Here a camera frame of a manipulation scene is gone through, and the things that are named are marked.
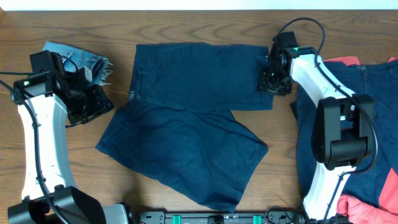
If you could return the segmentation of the light blue denim shorts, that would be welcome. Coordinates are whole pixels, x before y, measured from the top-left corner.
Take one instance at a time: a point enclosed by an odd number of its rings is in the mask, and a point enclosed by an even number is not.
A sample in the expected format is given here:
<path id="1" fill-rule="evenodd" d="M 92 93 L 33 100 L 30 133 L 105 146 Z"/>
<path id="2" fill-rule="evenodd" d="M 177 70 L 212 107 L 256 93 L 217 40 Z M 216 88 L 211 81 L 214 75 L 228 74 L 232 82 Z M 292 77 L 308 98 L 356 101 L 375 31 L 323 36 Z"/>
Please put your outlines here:
<path id="1" fill-rule="evenodd" d="M 54 42 L 46 42 L 43 50 L 55 52 L 61 56 L 69 58 L 78 68 L 86 67 L 89 69 L 91 71 L 91 85 L 109 85 L 109 83 L 106 83 L 106 78 L 112 74 L 113 71 L 109 68 L 113 64 L 108 58 L 95 55 L 89 51 Z"/>

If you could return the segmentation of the navy blue shorts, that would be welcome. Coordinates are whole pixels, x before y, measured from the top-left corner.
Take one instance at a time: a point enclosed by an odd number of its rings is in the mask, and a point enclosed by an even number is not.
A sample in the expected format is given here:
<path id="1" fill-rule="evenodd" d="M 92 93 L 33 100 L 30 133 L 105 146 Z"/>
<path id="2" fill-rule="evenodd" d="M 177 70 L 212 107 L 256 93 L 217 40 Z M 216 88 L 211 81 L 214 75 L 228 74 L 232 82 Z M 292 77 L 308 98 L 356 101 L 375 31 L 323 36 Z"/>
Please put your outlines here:
<path id="1" fill-rule="evenodd" d="M 129 99 L 97 149 L 199 205 L 235 211 L 267 144 L 234 111 L 272 108 L 267 47 L 139 44 Z"/>

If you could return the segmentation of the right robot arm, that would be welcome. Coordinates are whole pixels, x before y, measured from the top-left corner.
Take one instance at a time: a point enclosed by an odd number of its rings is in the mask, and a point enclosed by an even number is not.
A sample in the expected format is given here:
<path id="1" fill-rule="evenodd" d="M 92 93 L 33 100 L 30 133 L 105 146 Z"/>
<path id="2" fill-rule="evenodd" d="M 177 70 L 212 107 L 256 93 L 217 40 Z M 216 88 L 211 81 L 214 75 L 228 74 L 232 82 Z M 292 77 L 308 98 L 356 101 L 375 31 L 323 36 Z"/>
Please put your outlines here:
<path id="1" fill-rule="evenodd" d="M 288 95 L 297 82 L 316 107 L 311 147 L 316 168 L 303 211 L 283 216 L 289 223 L 336 223 L 336 206 L 346 181 L 357 166 L 377 154 L 374 102 L 342 84 L 312 46 L 299 46 L 293 32 L 272 40 L 270 67 L 260 74 L 259 89 Z"/>

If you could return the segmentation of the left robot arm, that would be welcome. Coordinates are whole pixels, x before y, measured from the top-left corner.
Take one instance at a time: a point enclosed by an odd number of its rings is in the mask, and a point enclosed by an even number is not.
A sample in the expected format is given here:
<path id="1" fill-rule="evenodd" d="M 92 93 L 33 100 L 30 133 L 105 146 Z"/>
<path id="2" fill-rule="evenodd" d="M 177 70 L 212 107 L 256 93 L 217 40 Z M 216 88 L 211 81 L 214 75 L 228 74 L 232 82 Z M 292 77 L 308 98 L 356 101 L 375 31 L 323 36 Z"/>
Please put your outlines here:
<path id="1" fill-rule="evenodd" d="M 26 172 L 22 202 L 8 208 L 9 223 L 132 223 L 124 203 L 103 206 L 78 189 L 65 130 L 111 111 L 113 103 L 89 70 L 65 70 L 63 56 L 32 54 L 32 73 L 10 87 L 24 127 Z"/>

